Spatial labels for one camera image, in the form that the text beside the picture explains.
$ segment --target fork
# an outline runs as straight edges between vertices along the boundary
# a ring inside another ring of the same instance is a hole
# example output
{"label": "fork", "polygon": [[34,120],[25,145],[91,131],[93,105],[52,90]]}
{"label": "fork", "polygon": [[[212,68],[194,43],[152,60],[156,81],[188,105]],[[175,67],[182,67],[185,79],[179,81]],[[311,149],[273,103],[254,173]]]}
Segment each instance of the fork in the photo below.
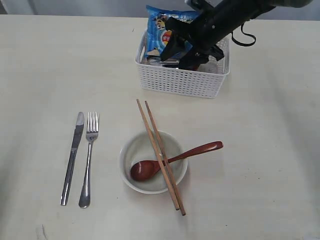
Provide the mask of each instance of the fork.
{"label": "fork", "polygon": [[99,119],[96,112],[88,112],[87,128],[85,138],[88,140],[88,154],[86,157],[86,167],[83,179],[81,195],[79,199],[79,207],[87,208],[90,205],[90,168],[91,168],[91,155],[94,141],[98,138],[99,133]]}

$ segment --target spoon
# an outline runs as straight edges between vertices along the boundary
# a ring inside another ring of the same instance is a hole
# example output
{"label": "spoon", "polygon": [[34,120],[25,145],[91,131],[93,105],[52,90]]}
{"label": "spoon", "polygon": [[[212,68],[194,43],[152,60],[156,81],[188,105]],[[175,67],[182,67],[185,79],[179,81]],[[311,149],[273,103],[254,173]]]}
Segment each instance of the spoon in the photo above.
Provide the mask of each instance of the spoon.
{"label": "spoon", "polygon": [[[204,154],[214,150],[218,150],[224,147],[221,141],[214,141],[207,143],[205,145],[198,146],[189,151],[186,151],[178,156],[168,159],[168,163],[173,163],[175,161],[185,159],[198,154]],[[131,167],[130,174],[133,180],[142,182],[152,178],[160,170],[160,165],[158,161],[155,160],[144,160],[139,161]]]}

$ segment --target table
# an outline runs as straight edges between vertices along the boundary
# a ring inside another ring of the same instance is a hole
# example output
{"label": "table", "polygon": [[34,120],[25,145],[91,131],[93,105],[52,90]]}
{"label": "table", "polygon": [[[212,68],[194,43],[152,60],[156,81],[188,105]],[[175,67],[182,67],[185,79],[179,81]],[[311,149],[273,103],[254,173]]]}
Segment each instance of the table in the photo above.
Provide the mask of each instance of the table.
{"label": "table", "polygon": [[[320,22],[255,20],[253,47],[231,46],[216,99],[146,91],[134,64],[145,18],[0,16],[0,239],[244,239],[320,236]],[[185,150],[179,185],[144,195],[118,157],[144,131],[136,98]],[[91,205],[78,207],[87,156],[79,145],[68,205],[60,195],[79,111],[100,112]]]}

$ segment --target robotic arm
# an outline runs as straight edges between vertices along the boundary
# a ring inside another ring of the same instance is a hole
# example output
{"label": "robotic arm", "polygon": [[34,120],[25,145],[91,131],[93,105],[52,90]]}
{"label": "robotic arm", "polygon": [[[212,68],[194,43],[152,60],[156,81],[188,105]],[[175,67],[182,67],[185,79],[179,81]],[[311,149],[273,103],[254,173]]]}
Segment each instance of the robotic arm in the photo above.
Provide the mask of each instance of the robotic arm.
{"label": "robotic arm", "polygon": [[161,60],[165,61],[185,50],[185,41],[191,43],[191,50],[179,61],[180,69],[205,64],[209,55],[217,61],[222,59],[224,53],[216,44],[246,21],[278,6],[302,8],[312,0],[223,0],[215,7],[205,0],[185,2],[200,15],[191,23],[170,17],[165,23],[165,28],[171,30],[172,34],[160,55]]}

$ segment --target spoon handle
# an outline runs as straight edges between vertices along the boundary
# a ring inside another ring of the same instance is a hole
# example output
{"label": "spoon handle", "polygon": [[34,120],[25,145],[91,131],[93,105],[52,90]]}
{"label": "spoon handle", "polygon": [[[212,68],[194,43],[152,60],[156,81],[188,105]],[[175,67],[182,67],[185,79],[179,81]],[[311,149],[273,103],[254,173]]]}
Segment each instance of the spoon handle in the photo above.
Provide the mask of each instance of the spoon handle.
{"label": "spoon handle", "polygon": [[170,158],[170,159],[168,159],[168,162],[172,163],[172,162],[175,162],[180,159],[185,159],[185,158],[195,156],[198,154],[204,154],[204,153],[211,152],[214,150],[222,149],[223,147],[224,147],[224,144],[222,143],[222,141],[210,142],[205,145],[195,147],[195,148],[193,148],[189,151],[186,151],[178,156]]}

